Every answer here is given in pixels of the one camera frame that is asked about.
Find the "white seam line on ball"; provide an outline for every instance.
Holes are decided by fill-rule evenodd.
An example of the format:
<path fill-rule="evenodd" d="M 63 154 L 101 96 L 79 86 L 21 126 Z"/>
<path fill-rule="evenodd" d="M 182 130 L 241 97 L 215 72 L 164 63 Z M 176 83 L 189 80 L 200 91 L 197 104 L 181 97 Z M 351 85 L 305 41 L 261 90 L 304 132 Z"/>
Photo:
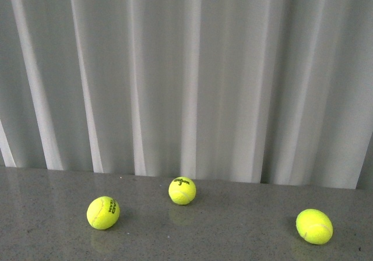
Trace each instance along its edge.
<path fill-rule="evenodd" d="M 103 210 L 103 208 L 104 208 L 104 200 L 101 199 L 101 208 L 98 211 L 98 213 L 96 214 L 96 216 L 94 217 L 94 219 L 92 220 L 92 225 L 94 225 L 95 220 L 98 218 L 98 215 L 101 213 L 101 211 Z"/>
<path fill-rule="evenodd" d="M 192 200 L 189 198 L 189 196 L 187 194 L 185 194 L 183 191 L 179 191 L 177 190 L 177 192 L 180 192 L 181 194 L 183 194 L 188 200 L 189 202 L 191 202 Z"/>

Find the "granite surface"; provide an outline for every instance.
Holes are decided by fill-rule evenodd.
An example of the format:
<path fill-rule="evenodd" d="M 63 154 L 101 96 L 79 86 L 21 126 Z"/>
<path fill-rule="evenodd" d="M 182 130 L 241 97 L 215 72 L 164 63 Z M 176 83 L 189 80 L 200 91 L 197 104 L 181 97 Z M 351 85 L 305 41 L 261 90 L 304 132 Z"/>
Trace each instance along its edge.
<path fill-rule="evenodd" d="M 170 178 L 0 167 L 0 260 L 372 260 L 373 192 L 195 181 L 177 206 Z M 118 222 L 86 218 L 114 197 Z M 301 239 L 297 214 L 324 211 L 334 226 L 322 246 Z"/>

